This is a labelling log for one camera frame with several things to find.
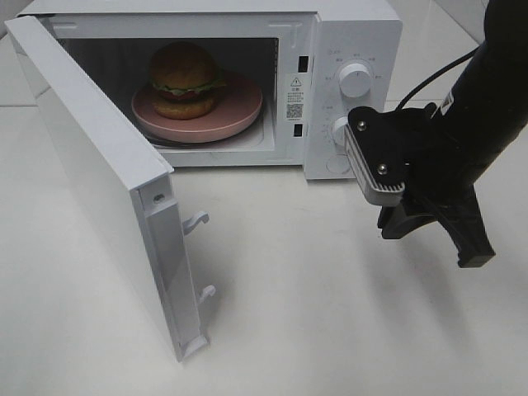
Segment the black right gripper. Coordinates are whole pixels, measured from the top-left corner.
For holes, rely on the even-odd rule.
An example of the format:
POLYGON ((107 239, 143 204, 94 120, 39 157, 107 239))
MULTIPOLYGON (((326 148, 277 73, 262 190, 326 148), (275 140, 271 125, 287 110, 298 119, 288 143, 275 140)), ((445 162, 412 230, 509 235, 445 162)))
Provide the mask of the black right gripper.
POLYGON ((382 206, 377 227, 383 239, 401 239, 438 221, 458 251, 460 268, 479 268, 495 257, 474 190, 478 108, 453 104, 443 111, 399 106, 395 111, 403 135, 406 191, 396 206, 382 206))

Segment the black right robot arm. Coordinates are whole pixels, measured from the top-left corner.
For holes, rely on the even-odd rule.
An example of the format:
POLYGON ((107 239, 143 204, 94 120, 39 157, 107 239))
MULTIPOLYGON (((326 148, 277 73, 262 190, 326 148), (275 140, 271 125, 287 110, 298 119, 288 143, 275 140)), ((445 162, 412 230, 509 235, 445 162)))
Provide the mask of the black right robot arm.
POLYGON ((527 3, 489 2, 483 27, 484 41, 442 105, 384 116, 402 143, 406 190, 380 212, 383 238, 438 222, 462 268, 495 255, 474 183, 527 124, 527 3))

